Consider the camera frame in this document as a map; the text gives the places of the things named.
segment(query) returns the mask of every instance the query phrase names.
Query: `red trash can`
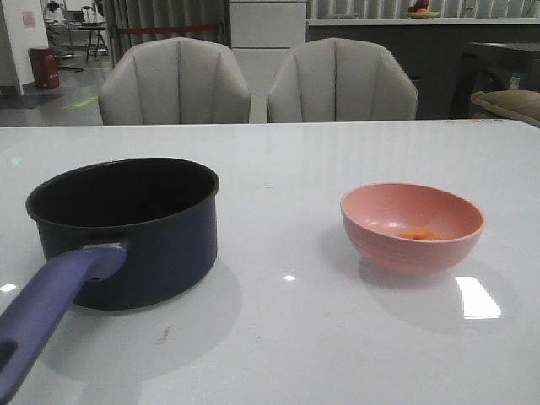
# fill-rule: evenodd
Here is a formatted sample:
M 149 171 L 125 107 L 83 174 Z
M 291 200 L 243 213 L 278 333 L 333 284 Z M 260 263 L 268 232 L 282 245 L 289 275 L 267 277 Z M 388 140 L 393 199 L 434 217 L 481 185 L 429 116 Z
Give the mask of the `red trash can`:
M 30 64 L 37 89 L 53 89 L 60 85 L 53 48 L 46 46 L 30 48 Z

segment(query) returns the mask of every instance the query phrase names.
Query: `white table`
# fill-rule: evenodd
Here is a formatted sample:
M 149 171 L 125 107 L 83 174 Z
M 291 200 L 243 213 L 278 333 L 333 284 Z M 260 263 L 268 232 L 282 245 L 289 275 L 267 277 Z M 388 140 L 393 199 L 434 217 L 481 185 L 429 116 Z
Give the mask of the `white table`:
M 220 177 L 219 257 L 144 310 L 68 310 L 14 405 L 537 404 L 540 131 L 512 121 L 0 129 L 0 309 L 42 264 L 42 181 L 140 156 Z M 411 181 L 484 210 L 472 254 L 406 278 L 360 258 L 341 196 Z

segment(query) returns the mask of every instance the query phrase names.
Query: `orange food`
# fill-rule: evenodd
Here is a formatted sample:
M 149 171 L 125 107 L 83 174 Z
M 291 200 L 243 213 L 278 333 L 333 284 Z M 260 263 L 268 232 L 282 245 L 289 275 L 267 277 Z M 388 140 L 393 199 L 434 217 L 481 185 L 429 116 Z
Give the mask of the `orange food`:
M 430 228 L 424 226 L 413 226 L 407 228 L 403 232 L 397 234 L 400 238 L 415 239 L 415 240 L 448 240 L 451 236 L 443 236 Z

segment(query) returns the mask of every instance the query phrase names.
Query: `table leg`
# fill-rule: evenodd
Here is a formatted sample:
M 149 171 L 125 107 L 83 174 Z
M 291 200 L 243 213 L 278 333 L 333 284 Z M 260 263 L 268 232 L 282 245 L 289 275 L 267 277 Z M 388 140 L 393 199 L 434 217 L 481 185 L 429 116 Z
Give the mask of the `table leg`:
M 97 34 L 95 35 L 95 49 L 94 49 L 94 58 L 98 58 L 98 49 L 100 48 L 100 31 L 97 30 Z
M 88 44 L 86 44 L 86 62 L 88 61 L 88 55 L 90 54 L 90 47 L 92 46 L 92 31 L 93 30 L 89 30 Z
M 103 38 L 103 35 L 101 35 L 101 30 L 98 30 L 98 35 L 101 38 L 101 42 L 103 42 L 103 47 L 105 48 L 107 53 L 109 53 L 109 48 L 107 47 L 107 44 L 105 43 L 105 38 Z

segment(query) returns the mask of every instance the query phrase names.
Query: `white cabinet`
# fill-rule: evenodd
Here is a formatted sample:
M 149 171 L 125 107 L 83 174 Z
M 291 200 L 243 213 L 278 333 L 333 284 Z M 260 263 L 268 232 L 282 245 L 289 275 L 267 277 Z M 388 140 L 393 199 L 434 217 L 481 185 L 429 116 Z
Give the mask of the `white cabinet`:
M 234 49 L 251 93 L 250 122 L 267 122 L 267 93 L 285 49 Z
M 266 95 L 284 53 L 305 42 L 306 1 L 231 0 L 233 52 L 251 91 L 250 122 L 266 122 Z
M 305 3 L 231 3 L 233 48 L 286 48 L 305 40 Z

